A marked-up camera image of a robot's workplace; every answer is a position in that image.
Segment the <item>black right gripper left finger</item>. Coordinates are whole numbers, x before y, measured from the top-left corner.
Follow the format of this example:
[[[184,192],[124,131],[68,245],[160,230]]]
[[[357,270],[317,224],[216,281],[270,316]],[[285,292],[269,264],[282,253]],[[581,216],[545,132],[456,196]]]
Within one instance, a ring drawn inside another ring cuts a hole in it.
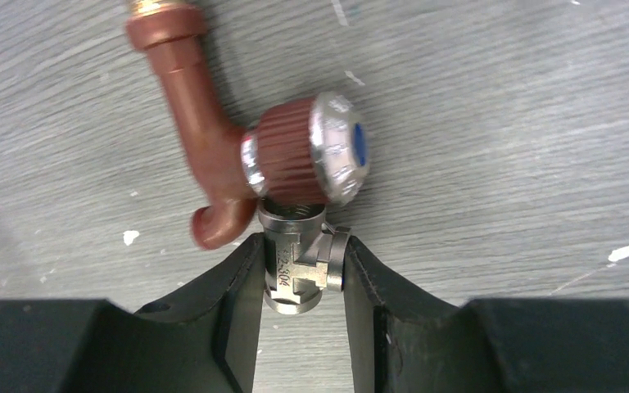
[[[0,300],[0,392],[249,392],[264,275],[255,233],[134,313],[105,299]]]

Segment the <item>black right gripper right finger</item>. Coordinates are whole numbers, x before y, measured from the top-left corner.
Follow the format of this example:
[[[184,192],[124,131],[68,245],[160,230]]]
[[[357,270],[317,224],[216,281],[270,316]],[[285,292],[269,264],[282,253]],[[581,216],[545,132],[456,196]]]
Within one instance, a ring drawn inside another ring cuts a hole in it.
[[[629,392],[629,299],[447,303],[352,237],[346,326],[357,392]]]

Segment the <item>steel tee pipe fitting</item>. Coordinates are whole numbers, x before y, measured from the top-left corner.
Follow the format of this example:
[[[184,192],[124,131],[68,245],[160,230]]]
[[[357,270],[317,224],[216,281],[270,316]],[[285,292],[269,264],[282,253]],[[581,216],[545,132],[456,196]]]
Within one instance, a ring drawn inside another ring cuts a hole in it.
[[[265,236],[265,302],[286,315],[303,314],[323,291],[342,292],[351,230],[334,228],[325,205],[279,205],[264,198],[258,219]]]

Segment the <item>brown water faucet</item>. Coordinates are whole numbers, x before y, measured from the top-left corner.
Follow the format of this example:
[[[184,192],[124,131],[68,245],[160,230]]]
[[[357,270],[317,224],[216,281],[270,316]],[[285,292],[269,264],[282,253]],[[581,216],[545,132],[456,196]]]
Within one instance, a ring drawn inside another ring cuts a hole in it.
[[[125,31],[165,95],[188,166],[208,206],[192,217],[214,250],[249,226],[261,197],[284,206],[349,203],[369,173],[366,130],[353,104],[325,91],[269,108],[251,127],[226,114],[200,38],[203,11],[186,1],[130,1]]]

